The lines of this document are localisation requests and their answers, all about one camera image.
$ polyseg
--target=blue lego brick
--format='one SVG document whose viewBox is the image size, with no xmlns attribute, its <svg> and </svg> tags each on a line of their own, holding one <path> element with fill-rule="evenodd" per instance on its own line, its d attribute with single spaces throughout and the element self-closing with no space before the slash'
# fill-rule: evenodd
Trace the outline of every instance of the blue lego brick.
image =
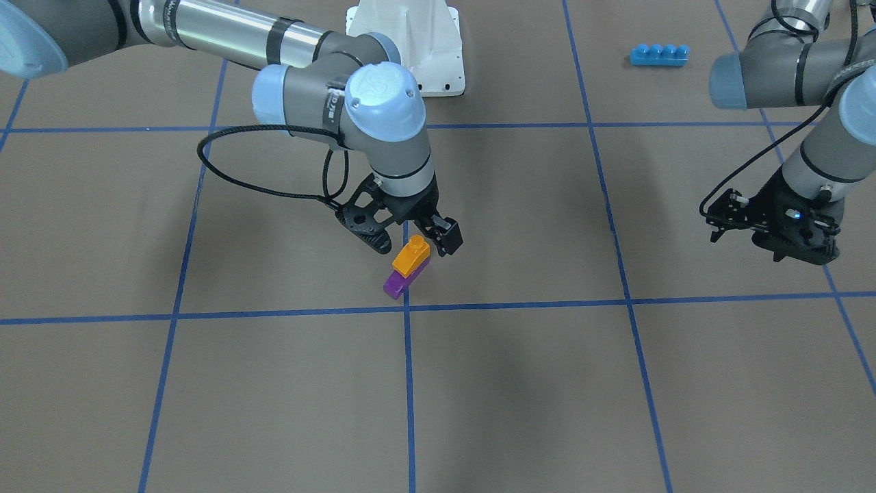
<svg viewBox="0 0 876 493">
<path fill-rule="evenodd" d="M 687 45 L 648 45 L 642 43 L 630 52 L 630 63 L 659 67 L 682 67 L 688 62 L 690 48 Z"/>
</svg>

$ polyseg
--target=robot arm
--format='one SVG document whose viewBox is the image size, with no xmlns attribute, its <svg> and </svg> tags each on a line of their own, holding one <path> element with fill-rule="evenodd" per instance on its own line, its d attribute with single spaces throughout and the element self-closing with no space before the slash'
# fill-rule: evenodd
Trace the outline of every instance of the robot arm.
<svg viewBox="0 0 876 493">
<path fill-rule="evenodd" d="M 876 169 L 876 34 L 856 38 L 852 51 L 849 40 L 816 43 L 831 3 L 772 2 L 745 50 L 712 67 L 719 108 L 817 104 L 820 114 L 833 105 L 757 195 L 728 189 L 709 207 L 713 242 L 728 230 L 752 229 L 755 245 L 776 261 L 823 265 L 839 256 L 844 198 Z"/>
<path fill-rule="evenodd" d="M 437 210 L 426 108 L 399 51 L 379 33 L 355 38 L 216 0 L 0 0 L 0 68 L 25 78 L 63 72 L 128 46 L 181 46 L 261 70 L 253 110 L 263 124 L 363 152 L 373 173 L 337 219 L 379 253 L 385 228 L 412 220 L 439 255 L 463 243 Z M 360 207 L 357 199 L 370 196 Z M 375 214 L 386 209 L 381 222 Z"/>
</svg>

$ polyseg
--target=orange lego brick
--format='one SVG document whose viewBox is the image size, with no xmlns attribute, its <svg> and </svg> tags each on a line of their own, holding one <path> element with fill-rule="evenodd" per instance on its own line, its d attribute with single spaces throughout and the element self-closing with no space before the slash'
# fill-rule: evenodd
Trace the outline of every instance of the orange lego brick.
<svg viewBox="0 0 876 493">
<path fill-rule="evenodd" d="M 414 270 L 432 253 L 426 239 L 419 234 L 414 234 L 401 252 L 392 261 L 392 268 L 405 278 L 410 277 Z"/>
</svg>

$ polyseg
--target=black band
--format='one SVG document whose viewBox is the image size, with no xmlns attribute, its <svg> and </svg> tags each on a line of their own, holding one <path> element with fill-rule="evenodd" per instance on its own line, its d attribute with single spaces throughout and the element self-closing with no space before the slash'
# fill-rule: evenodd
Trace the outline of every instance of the black band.
<svg viewBox="0 0 876 493">
<path fill-rule="evenodd" d="M 162 10 L 165 32 L 167 33 L 167 37 L 170 38 L 177 45 L 192 49 L 191 47 L 186 46 L 186 43 L 182 42 L 182 38 L 180 38 L 180 33 L 176 30 L 176 12 L 179 8 L 180 0 L 167 0 L 165 2 L 164 9 Z"/>
<path fill-rule="evenodd" d="M 271 31 L 268 32 L 268 42 L 265 45 L 265 60 L 267 60 L 268 65 L 279 64 L 279 50 L 283 46 L 283 36 L 286 35 L 286 30 L 289 29 L 289 26 L 296 22 L 300 21 L 279 18 L 271 26 Z"/>
<path fill-rule="evenodd" d="M 118 0 L 107 0 L 107 3 L 112 9 L 113 15 L 116 16 L 116 29 L 118 30 L 116 51 L 118 51 L 128 42 L 128 21 L 124 18 L 124 12 L 122 12 L 122 6 L 118 4 Z"/>
<path fill-rule="evenodd" d="M 138 11 L 138 7 L 140 5 L 140 0 L 131 0 L 131 22 L 134 23 L 134 29 L 137 30 L 137 34 L 140 35 L 140 38 L 143 38 L 150 45 L 152 40 L 146 36 L 146 33 L 143 32 L 143 26 L 140 24 L 140 12 Z"/>
<path fill-rule="evenodd" d="M 414 171 L 408 173 L 407 175 L 401 175 L 401 176 L 389 176 L 389 175 L 384 175 L 383 173 L 379 173 L 378 171 L 374 171 L 374 170 L 372 170 L 372 171 L 374 171 L 374 174 L 375 174 L 375 175 L 381 175 L 381 176 L 383 176 L 384 178 L 389 178 L 390 180 L 404 180 L 405 178 L 410 178 L 411 176 L 414 176 L 414 175 L 416 175 L 417 173 L 419 173 L 420 171 L 422 171 L 423 168 L 425 168 L 426 165 L 429 163 L 429 160 L 430 160 L 430 159 L 432 159 L 432 150 L 431 150 L 431 149 L 429 149 L 429 155 L 426 156 L 426 160 L 423 161 L 423 164 L 420 165 L 419 168 L 417 168 L 417 169 L 415 169 Z"/>
<path fill-rule="evenodd" d="M 804 147 L 804 144 L 806 144 L 806 143 L 803 142 L 802 144 L 800 144 L 800 157 L 803 159 L 803 162 L 806 163 L 806 166 L 808 166 L 809 169 L 811 169 L 813 172 L 815 172 L 816 175 L 819 175 L 822 178 L 827 178 L 828 180 L 831 180 L 832 182 L 837 182 L 837 183 L 857 183 L 857 182 L 860 182 L 861 180 L 864 179 L 864 178 L 860 178 L 858 180 L 849 180 L 848 178 L 839 178 L 837 176 L 828 175 L 827 173 L 824 173 L 821 169 L 816 168 L 816 165 L 812 164 L 812 161 L 809 160 L 809 156 L 806 155 L 806 149 Z"/>
<path fill-rule="evenodd" d="M 249 65 L 246 65 L 245 63 L 241 63 L 241 62 L 239 62 L 239 61 L 233 61 L 233 60 L 229 60 L 229 61 L 230 61 L 231 63 L 235 64 L 235 65 L 239 65 L 239 66 L 241 66 L 241 67 L 243 67 L 243 68 L 248 68 L 249 70 L 255 70 L 256 72 L 258 72 L 258 68 L 251 67 L 251 66 L 249 66 Z"/>
<path fill-rule="evenodd" d="M 354 55 L 349 54 L 349 53 L 347 53 L 347 52 L 340 52 L 340 51 L 338 51 L 338 52 L 331 52 L 331 54 L 342 54 L 343 56 L 349 58 L 350 60 L 353 60 L 353 61 L 354 61 L 359 67 L 364 67 L 364 66 L 365 66 L 365 64 L 362 63 L 361 60 L 359 60 L 359 59 L 356 58 Z"/>
<path fill-rule="evenodd" d="M 756 24 L 756 25 L 754 26 L 754 28 L 752 29 L 752 31 L 748 33 L 748 40 L 751 41 L 752 36 L 754 35 L 754 33 L 757 32 L 757 30 L 760 29 L 760 27 L 762 27 L 764 24 L 766 24 L 767 22 L 769 22 L 769 21 L 771 21 L 771 20 L 775 20 L 775 18 L 765 18 L 765 19 L 761 20 L 760 22 L 758 22 L 758 24 Z M 789 30 L 784 29 L 784 28 L 782 28 L 782 29 L 771 29 L 771 30 L 769 30 L 769 31 L 764 31 L 764 32 L 759 33 L 758 36 L 761 36 L 761 35 L 763 35 L 763 34 L 769 34 L 770 32 L 778 32 L 778 33 L 781 33 L 781 34 L 787 34 L 788 36 L 791 36 L 791 37 L 793 37 L 793 38 L 796 38 L 798 41 L 800 41 L 801 44 L 806 44 L 806 41 L 803 40 L 803 38 L 801 38 L 799 34 L 797 34 L 796 32 L 793 32 L 793 31 L 789 31 Z"/>
<path fill-rule="evenodd" d="M 314 48 L 314 58 L 311 61 L 316 61 L 316 58 L 320 56 L 320 49 L 322 48 L 322 43 L 325 42 L 326 38 L 334 31 L 326 31 L 320 36 L 320 40 L 316 41 L 316 47 Z"/>
<path fill-rule="evenodd" d="M 797 106 L 806 106 L 803 101 L 803 70 L 806 69 L 806 59 L 809 57 L 809 49 L 811 48 L 811 43 L 803 45 L 800 58 L 797 59 L 797 73 L 794 75 L 794 99 L 797 100 Z"/>
</svg>

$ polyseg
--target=blue tape grid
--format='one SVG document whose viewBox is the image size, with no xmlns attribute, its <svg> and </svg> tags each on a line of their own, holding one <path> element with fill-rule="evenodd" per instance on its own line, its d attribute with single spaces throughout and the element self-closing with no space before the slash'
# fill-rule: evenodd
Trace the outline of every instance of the blue tape grid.
<svg viewBox="0 0 876 493">
<path fill-rule="evenodd" d="M 731 32 L 727 18 L 724 15 L 724 10 L 721 7 L 720 0 L 714 0 L 717 11 L 724 23 L 724 27 L 730 38 L 733 49 L 738 51 L 738 45 Z M 775 139 L 773 127 L 775 126 L 797 126 L 799 122 L 770 122 L 766 113 L 761 110 L 762 122 L 614 122 L 614 123 L 595 123 L 590 116 L 590 105 L 587 99 L 586 87 L 583 79 L 580 61 L 577 53 L 574 31 L 569 15 L 569 7 L 567 0 L 562 0 L 563 11 L 565 15 L 566 27 L 569 33 L 569 43 L 571 45 L 574 62 L 576 64 L 576 74 L 581 90 L 582 103 L 586 122 L 573 123 L 484 123 L 484 124 L 436 124 L 429 125 L 430 129 L 434 130 L 454 130 L 454 129 L 501 129 L 501 128 L 583 128 L 587 129 L 590 134 L 590 140 L 593 146 L 594 157 L 597 164 L 597 172 L 599 174 L 600 187 L 602 188 L 605 198 L 606 214 L 609 219 L 612 235 L 615 241 L 615 250 L 618 257 L 618 271 L 621 276 L 621 282 L 624 287 L 624 299 L 613 300 L 582 300 L 582 301 L 559 301 L 559 302 L 524 302 L 524 303 L 506 303 L 506 304 L 434 304 L 434 305 L 411 305 L 410 294 L 406 293 L 404 304 L 402 306 L 382 306 L 382 307 L 352 307 L 338 309 L 312 309 L 312 310 L 288 310 L 288 311 L 228 311 L 228 312 L 207 312 L 207 313 L 182 313 L 180 305 L 182 294 L 185 286 L 188 259 L 191 254 L 191 247 L 194 239 L 194 229 L 197 221 L 197 208 L 200 200 L 204 168 L 201 167 L 201 174 L 198 180 L 198 186 L 194 196 L 194 204 L 192 216 L 190 220 L 187 243 L 183 254 L 182 265 L 180 268 L 180 279 L 177 289 L 177 296 L 174 300 L 173 312 L 168 314 L 141 314 L 141 315 L 108 315 L 95 317 L 53 317 L 53 318 L 7 318 L 0 319 L 0 325 L 41 325 L 41 324 L 76 324 L 76 323 L 108 323 L 108 322 L 134 322 L 134 321 L 169 321 L 170 327 L 167 334 L 166 348 L 164 359 L 162 361 L 161 374 L 159 377 L 159 386 L 156 392 L 155 405 L 153 408 L 152 421 L 150 423 L 149 438 L 144 455 L 143 469 L 140 477 L 138 491 L 145 492 L 146 482 L 149 474 L 149 467 L 152 459 L 152 451 L 154 449 L 155 437 L 158 430 L 159 416 L 161 403 L 163 400 L 164 389 L 166 385 L 167 371 L 169 369 L 170 357 L 173 351 L 173 340 L 176 330 L 176 325 L 179 320 L 188 319 L 219 319 L 219 318 L 265 318 L 265 317 L 298 317 L 298 316 L 320 316 L 320 315 L 355 315 L 365 313 L 402 313 L 404 316 L 404 339 L 405 339 L 405 364 L 406 364 L 406 395 L 407 395 L 407 439 L 408 439 L 408 476 L 409 476 L 409 491 L 416 491 L 416 463 L 415 463 L 415 434 L 414 434 L 414 393 L 413 393 L 413 349 L 411 342 L 411 313 L 416 311 L 464 311 L 464 310 L 510 310 L 510 309 L 550 309 L 561 307 L 591 307 L 591 306 L 626 306 L 630 318 L 633 338 L 636 344 L 636 352 L 639 357 L 639 368 L 642 374 L 643 385 L 648 401 L 649 412 L 651 414 L 654 438 L 657 443 L 658 452 L 661 459 L 661 467 L 664 475 L 665 486 L 667 492 L 672 492 L 672 483 L 668 471 L 666 455 L 663 449 L 660 426 L 657 419 L 653 396 L 650 389 L 650 382 L 647 376 L 647 368 L 645 362 L 644 351 L 641 347 L 639 339 L 638 327 L 635 318 L 635 305 L 649 304 L 701 304 L 701 303 L 746 303 L 774 300 L 795 300 L 795 299 L 821 299 L 832 298 L 836 300 L 837 307 L 845 323 L 846 329 L 850 335 L 852 344 L 858 354 L 861 364 L 864 368 L 866 377 L 872 387 L 873 394 L 876 395 L 876 381 L 874 381 L 872 370 L 866 360 L 864 352 L 858 341 L 858 337 L 849 320 L 848 314 L 845 311 L 843 300 L 847 298 L 868 298 L 876 297 L 876 291 L 839 291 L 830 274 L 830 270 L 825 266 L 824 273 L 830 285 L 830 292 L 816 293 L 790 293 L 776 295 L 738 295 L 727 297 L 666 297 L 666 298 L 631 298 L 629 285 L 626 280 L 623 257 L 620 250 L 617 232 L 614 225 L 614 219 L 611 213 L 611 201 L 608 194 L 608 189 L 604 180 L 602 170 L 602 162 L 598 151 L 597 138 L 595 134 L 596 128 L 610 127 L 648 127 L 648 126 L 765 126 L 770 134 L 771 139 Z M 210 126 L 145 126 L 145 127 L 82 127 L 82 128 L 15 128 L 13 126 L 15 118 L 20 109 L 21 103 L 25 97 L 25 92 L 29 81 L 24 81 L 18 97 L 16 99 L 13 110 L 7 120 L 5 128 L 0 135 L 0 151 L 3 150 L 6 140 L 9 135 L 14 133 L 85 133 L 85 132 L 212 132 L 222 127 L 216 126 L 216 118 L 218 114 L 219 103 L 222 96 L 222 87 L 225 69 L 227 62 L 223 62 L 220 71 L 219 81 L 216 87 L 215 103 L 213 114 L 211 116 Z M 781 150 L 776 149 L 776 153 L 782 160 Z M 407 240 L 408 228 L 407 223 L 404 226 L 405 241 Z"/>
<path fill-rule="evenodd" d="M 215 100 L 213 102 L 213 114 L 210 116 L 209 130 L 215 129 L 216 120 L 219 115 L 219 103 L 222 100 L 222 89 L 225 82 L 225 70 L 228 67 L 228 62 L 223 60 L 222 67 L 219 70 L 219 81 L 216 84 Z M 204 155 L 209 157 L 210 148 L 204 149 Z M 204 173 L 206 167 L 201 165 L 201 173 L 198 176 L 198 186 L 194 193 L 194 203 L 192 205 L 192 217 L 188 223 L 188 235 L 186 238 L 186 248 L 182 255 L 182 266 L 180 267 L 180 280 L 176 289 L 176 298 L 173 301 L 173 313 L 171 314 L 170 328 L 167 330 L 167 343 L 165 344 L 164 359 L 161 362 L 161 374 L 159 376 L 159 387 L 155 393 L 155 405 L 152 409 L 152 422 L 149 425 L 149 438 L 146 440 L 146 450 L 143 457 L 143 469 L 140 473 L 140 484 L 138 493 L 145 493 L 146 481 L 149 478 L 149 467 L 152 465 L 152 450 L 155 447 L 155 436 L 158 433 L 159 417 L 161 416 L 161 404 L 164 400 L 165 385 L 167 382 L 167 371 L 170 368 L 171 354 L 173 354 L 173 340 L 176 336 L 176 325 L 179 321 L 180 306 L 182 304 L 182 293 L 186 285 L 186 274 L 188 271 L 188 260 L 192 253 L 192 243 L 194 241 L 194 228 L 198 222 L 198 203 L 201 201 L 201 191 L 204 185 Z"/>
<path fill-rule="evenodd" d="M 639 359 L 639 371 L 642 375 L 642 385 L 645 390 L 645 398 L 648 404 L 648 412 L 651 415 L 651 427 L 654 434 L 654 443 L 657 446 L 657 454 L 660 456 L 661 470 L 663 472 L 663 482 L 666 485 L 666 491 L 667 493 L 672 493 L 672 478 L 669 474 L 669 465 L 666 459 L 666 451 L 663 448 L 663 438 L 660 431 L 660 420 L 657 418 L 657 408 L 654 405 L 653 393 L 651 391 L 651 379 L 648 377 L 648 369 L 645 362 L 645 352 L 642 349 L 642 342 L 641 338 L 639 337 L 639 325 L 636 322 L 636 312 L 632 305 L 632 297 L 630 296 L 630 285 L 626 279 L 624 256 L 620 250 L 618 231 L 615 227 L 614 215 L 611 212 L 611 199 L 609 197 L 608 186 L 605 182 L 605 175 L 602 167 L 602 158 L 599 154 L 599 144 L 597 141 L 596 129 L 593 127 L 593 118 L 590 115 L 590 102 L 587 99 L 587 86 L 584 83 L 584 76 L 581 70 L 581 59 L 578 56 L 578 48 L 575 42 L 575 33 L 572 29 L 572 19 L 569 15 L 569 4 L 567 0 L 562 0 L 562 10 L 563 15 L 566 17 L 566 29 L 569 32 L 569 45 L 572 49 L 572 58 L 575 61 L 575 71 L 578 76 L 578 86 L 581 89 L 581 100 L 584 106 L 584 116 L 587 118 L 587 123 L 590 124 L 587 130 L 590 134 L 590 143 L 593 147 L 593 157 L 596 161 L 597 173 L 599 175 L 599 187 L 602 189 L 603 197 L 605 198 L 605 214 L 608 217 L 608 224 L 611 228 L 611 236 L 614 238 L 615 254 L 618 257 L 618 272 L 620 273 L 621 284 L 624 287 L 624 300 L 626 305 L 626 311 L 630 318 L 632 339 L 635 342 L 636 355 Z"/>
</svg>

